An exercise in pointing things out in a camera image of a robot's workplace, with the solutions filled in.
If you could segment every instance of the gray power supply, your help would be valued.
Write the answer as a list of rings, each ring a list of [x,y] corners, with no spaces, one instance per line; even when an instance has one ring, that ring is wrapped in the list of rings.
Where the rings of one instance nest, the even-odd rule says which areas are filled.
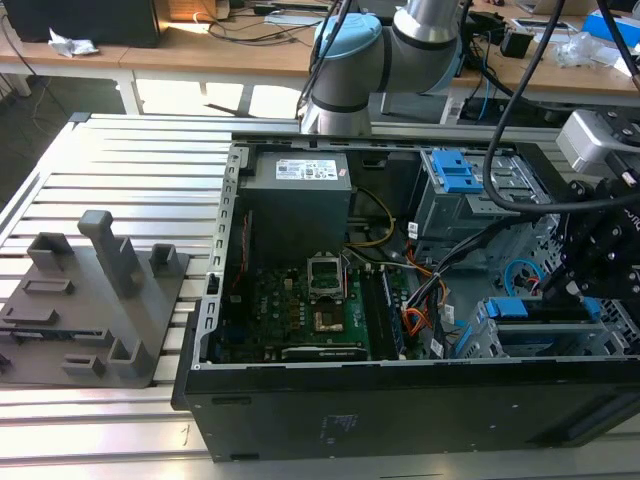
[[[260,264],[340,253],[351,197],[343,153],[262,153],[255,175],[244,178],[240,188],[253,211],[254,255]]]

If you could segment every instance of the motherboard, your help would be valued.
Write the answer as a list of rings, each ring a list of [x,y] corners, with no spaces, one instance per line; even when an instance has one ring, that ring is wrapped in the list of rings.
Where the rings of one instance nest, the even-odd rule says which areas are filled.
[[[226,322],[223,362],[397,359],[404,350],[401,269],[343,267],[330,257],[259,269],[250,283],[247,319]]]

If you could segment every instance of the blue wire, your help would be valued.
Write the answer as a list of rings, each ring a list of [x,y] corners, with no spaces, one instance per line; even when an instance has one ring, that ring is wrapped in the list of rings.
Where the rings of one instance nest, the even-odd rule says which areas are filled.
[[[484,56],[484,69],[487,70],[487,62],[488,62],[488,57],[489,57],[489,48],[491,48],[491,32],[487,32],[487,39],[489,42],[489,45],[487,46],[487,53]],[[487,111],[487,105],[489,104],[489,91],[491,90],[491,82],[487,79],[485,79],[485,81],[487,82],[487,90],[486,93],[484,94],[484,103],[482,104],[482,110],[480,111],[480,116],[478,117],[478,120],[476,120],[476,122],[479,122],[480,120],[482,120],[484,118],[484,114]]]
[[[509,265],[507,265],[507,268],[504,269],[504,289],[507,291],[507,295],[509,295],[510,297],[515,297],[516,295],[516,292],[513,290],[513,287],[511,286],[511,283],[512,283],[511,276],[513,274],[512,273],[513,267],[516,266],[518,263],[523,263],[531,267],[533,271],[536,272],[536,275],[540,280],[544,278],[544,272],[538,265],[533,263],[531,260],[527,260],[526,258],[516,258],[511,263],[509,263]]]

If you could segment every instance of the aluminum profile table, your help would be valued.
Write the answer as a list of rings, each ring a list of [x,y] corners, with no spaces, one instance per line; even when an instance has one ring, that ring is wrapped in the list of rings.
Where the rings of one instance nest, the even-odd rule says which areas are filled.
[[[151,387],[0,387],[0,478],[640,478],[640,418],[578,449],[214,464],[188,412],[170,405],[187,313],[200,296],[232,132],[295,132],[274,120],[93,115],[68,123],[0,215],[0,303],[31,260],[40,231],[86,244],[76,222],[107,208],[137,248],[172,242],[191,256]],[[379,135],[489,138],[492,129],[378,124]],[[555,130],[508,130],[538,143],[571,176]]]

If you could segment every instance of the floor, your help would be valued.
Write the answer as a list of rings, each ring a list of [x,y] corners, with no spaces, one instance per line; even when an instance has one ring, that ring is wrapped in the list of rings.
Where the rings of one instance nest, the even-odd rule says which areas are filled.
[[[124,113],[120,94],[109,80],[80,78],[30,79],[28,98],[9,95],[0,102],[0,207],[31,172],[56,133],[73,112]],[[60,101],[56,105],[43,85]],[[192,115],[230,115],[205,106],[206,103],[238,110],[257,117],[291,118],[298,92],[280,87],[207,84],[206,98],[200,85],[193,82],[139,81],[145,113]],[[393,115],[380,114],[382,95],[372,95],[372,121],[437,123],[444,97],[394,95]]]

